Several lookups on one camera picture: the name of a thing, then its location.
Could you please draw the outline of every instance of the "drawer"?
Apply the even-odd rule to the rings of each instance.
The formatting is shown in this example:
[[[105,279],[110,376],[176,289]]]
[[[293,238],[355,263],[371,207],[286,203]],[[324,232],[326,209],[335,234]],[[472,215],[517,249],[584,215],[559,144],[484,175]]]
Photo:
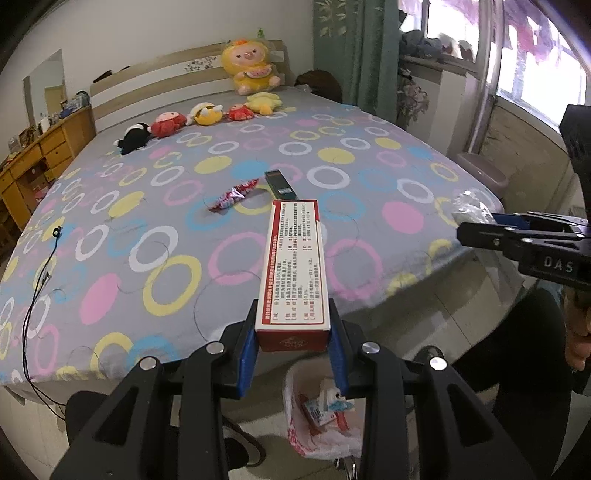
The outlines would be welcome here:
[[[0,177],[0,192],[6,190],[13,181],[14,179],[12,178],[12,175],[10,175],[10,170],[8,170]]]
[[[60,127],[56,131],[47,135],[43,140],[41,140],[41,150],[44,154],[47,154],[48,152],[56,148],[59,144],[62,144],[65,141],[66,139],[64,137],[64,132]]]
[[[19,159],[12,162],[12,165],[10,165],[12,178],[16,180],[42,158],[43,155],[41,155],[41,149],[39,148],[39,145],[35,145]]]
[[[59,147],[54,148],[49,153],[45,154],[45,160],[49,168],[58,166],[61,162],[71,156],[70,147],[67,143],[62,143]]]

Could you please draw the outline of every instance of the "red plush toy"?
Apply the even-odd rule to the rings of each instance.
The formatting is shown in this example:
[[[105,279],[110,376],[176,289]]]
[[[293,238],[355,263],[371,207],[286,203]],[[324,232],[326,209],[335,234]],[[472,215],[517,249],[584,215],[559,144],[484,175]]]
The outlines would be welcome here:
[[[251,118],[255,118],[255,113],[250,110],[246,105],[241,103],[237,105],[232,105],[230,107],[230,111],[228,112],[228,118],[230,120],[234,120],[235,122],[242,122],[243,120],[250,120]]]
[[[175,133],[187,123],[187,117],[178,112],[165,112],[156,117],[150,131],[158,138],[164,138]]]

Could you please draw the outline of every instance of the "plastic bag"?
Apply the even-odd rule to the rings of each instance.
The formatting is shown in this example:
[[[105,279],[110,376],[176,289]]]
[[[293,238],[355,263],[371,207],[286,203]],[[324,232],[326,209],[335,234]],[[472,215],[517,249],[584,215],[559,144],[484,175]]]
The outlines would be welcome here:
[[[287,417],[287,437],[291,446],[302,457],[334,460],[353,455],[361,457],[365,399],[355,400],[355,409],[345,412],[349,430],[329,429],[312,435],[310,424],[300,408],[298,398],[304,394],[316,398],[320,382],[332,377],[327,356],[300,360],[287,371],[283,388],[283,404]]]

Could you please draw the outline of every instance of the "curtain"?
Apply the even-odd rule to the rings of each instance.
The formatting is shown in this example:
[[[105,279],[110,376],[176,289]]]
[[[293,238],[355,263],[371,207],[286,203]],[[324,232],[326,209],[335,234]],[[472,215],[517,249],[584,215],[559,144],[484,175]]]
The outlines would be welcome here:
[[[343,101],[396,120],[398,0],[314,0],[314,68],[343,88]]]

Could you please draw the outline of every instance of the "black cable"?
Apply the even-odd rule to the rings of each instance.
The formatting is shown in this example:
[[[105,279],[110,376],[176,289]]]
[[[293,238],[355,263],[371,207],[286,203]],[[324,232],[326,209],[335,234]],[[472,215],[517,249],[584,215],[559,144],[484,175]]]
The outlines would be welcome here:
[[[37,283],[35,284],[35,290],[33,291],[33,299],[31,300],[31,304],[29,305],[29,308],[27,310],[27,314],[25,315],[25,319],[22,323],[22,371],[25,375],[25,378],[27,379],[27,382],[29,383],[29,385],[31,386],[31,388],[33,389],[33,391],[36,393],[37,397],[39,397],[39,400],[41,400],[45,406],[47,408],[49,408],[49,410],[59,419],[66,421],[65,419],[65,415],[64,415],[64,411],[61,409],[62,406],[65,406],[66,404],[64,403],[59,403],[55,400],[53,400],[49,395],[47,395],[46,393],[42,392],[38,386],[36,386],[35,384],[33,384],[32,380],[31,380],[31,375],[29,374],[29,367],[27,364],[27,332],[28,332],[28,328],[29,328],[29,323],[31,321],[31,314],[33,312],[33,308],[37,302],[37,299],[39,298],[39,296],[41,295],[41,291],[43,290],[43,287],[45,285],[45,283],[47,282],[48,278],[50,277],[49,273],[46,271],[47,266],[49,265],[49,262],[51,261],[53,255],[56,253],[56,249],[57,249],[57,241],[59,239],[59,237],[61,237],[61,226],[58,226],[56,228],[53,229],[53,236],[56,239],[56,243],[53,246],[53,250],[51,252],[51,255],[47,258],[47,261],[45,262],[45,264],[43,265],[43,268],[41,269],[39,276],[37,277]],[[45,401],[45,399],[43,399],[43,397],[41,396],[43,395],[43,397],[47,398],[48,400],[50,400],[51,402],[53,402],[55,405],[58,405],[61,414],[63,415],[60,416],[57,414],[56,411],[54,411],[51,406],[49,405],[49,403],[47,403]]]

